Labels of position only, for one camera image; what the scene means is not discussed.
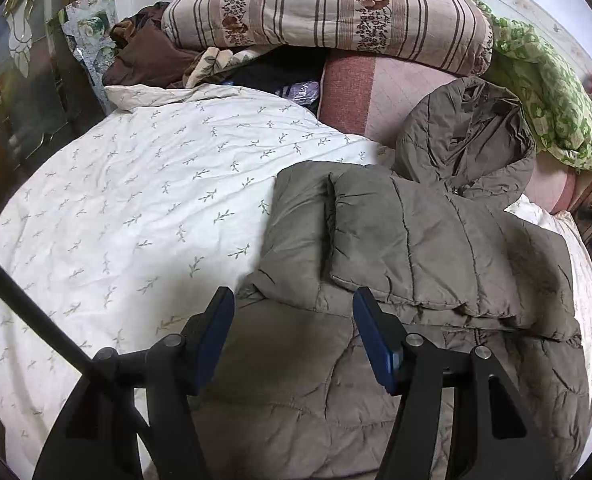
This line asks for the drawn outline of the olive quilted puffer jacket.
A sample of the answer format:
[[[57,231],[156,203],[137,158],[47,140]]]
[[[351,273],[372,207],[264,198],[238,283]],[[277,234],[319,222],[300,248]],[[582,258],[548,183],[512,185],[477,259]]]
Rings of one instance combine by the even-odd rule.
[[[283,169],[259,261],[194,408],[211,475],[375,476],[398,402],[352,318],[352,294],[366,286],[436,346],[494,352],[568,478],[590,429],[588,375],[566,244],[509,213],[534,163],[518,99],[467,77],[412,110],[392,168]]]

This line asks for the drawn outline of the white leaf-print duvet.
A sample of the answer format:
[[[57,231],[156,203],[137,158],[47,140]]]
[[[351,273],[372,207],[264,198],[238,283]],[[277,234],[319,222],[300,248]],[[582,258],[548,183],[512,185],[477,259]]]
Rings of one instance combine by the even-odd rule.
[[[119,86],[108,95],[113,114],[52,156],[0,215],[0,266],[87,356],[151,347],[220,286],[238,298],[283,169],[395,162],[396,148],[257,90]],[[573,220],[531,203],[526,188],[509,213],[558,234],[572,266],[590,411],[574,474],[592,452],[592,265]]]

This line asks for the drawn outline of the green white patterned blanket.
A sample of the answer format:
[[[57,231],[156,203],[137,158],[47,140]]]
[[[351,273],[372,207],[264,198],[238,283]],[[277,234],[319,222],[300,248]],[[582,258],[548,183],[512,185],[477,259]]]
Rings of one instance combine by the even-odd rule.
[[[592,99],[573,67],[534,25],[473,2],[494,35],[482,76],[520,99],[538,150],[578,171],[592,171]]]

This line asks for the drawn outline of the pink folded blanket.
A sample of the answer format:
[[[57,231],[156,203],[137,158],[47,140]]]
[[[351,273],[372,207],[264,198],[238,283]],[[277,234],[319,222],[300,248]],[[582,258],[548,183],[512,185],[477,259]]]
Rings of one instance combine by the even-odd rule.
[[[454,81],[422,64],[335,50],[321,79],[318,118],[336,130],[392,148],[410,111],[437,88]],[[551,214],[572,208],[576,172],[547,152],[537,155],[527,197]]]

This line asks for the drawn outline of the cream leaf-print cloth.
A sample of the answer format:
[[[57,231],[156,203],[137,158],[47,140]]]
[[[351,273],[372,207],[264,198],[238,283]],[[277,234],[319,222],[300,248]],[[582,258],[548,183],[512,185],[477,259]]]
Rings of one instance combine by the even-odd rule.
[[[239,68],[274,49],[275,46],[249,46],[234,52],[231,49],[209,47],[185,69],[182,76],[183,87],[220,84]]]

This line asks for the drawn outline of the brown garment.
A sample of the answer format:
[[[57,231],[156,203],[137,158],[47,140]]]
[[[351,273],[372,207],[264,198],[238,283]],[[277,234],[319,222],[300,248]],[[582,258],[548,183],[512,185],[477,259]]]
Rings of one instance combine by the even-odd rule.
[[[162,14],[167,6],[168,2],[156,2],[113,26],[110,39],[117,50],[114,62],[102,77],[105,87],[182,86],[184,74],[200,59],[202,52],[177,47],[162,30]]]

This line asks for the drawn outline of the purple plastic bag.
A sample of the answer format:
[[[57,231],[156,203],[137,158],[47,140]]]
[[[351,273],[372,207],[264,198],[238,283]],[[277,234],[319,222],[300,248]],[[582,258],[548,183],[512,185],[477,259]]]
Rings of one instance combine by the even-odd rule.
[[[279,88],[275,91],[277,96],[295,102],[301,106],[309,106],[319,99],[320,84],[315,81],[296,82]]]

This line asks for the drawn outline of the floral print bag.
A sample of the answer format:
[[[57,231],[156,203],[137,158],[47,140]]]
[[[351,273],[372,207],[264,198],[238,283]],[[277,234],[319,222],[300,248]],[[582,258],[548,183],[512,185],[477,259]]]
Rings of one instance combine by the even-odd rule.
[[[117,46],[110,31],[117,24],[114,0],[76,0],[58,11],[69,51],[86,71],[105,115],[115,107],[107,97],[103,75],[115,61]]]

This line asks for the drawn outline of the striped floral beige quilt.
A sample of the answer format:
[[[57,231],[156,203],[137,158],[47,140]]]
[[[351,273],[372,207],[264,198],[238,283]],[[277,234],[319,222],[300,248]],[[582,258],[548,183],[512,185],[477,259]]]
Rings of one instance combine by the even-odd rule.
[[[401,58],[481,75],[494,33],[473,0],[174,0],[162,30],[179,47],[279,46]]]

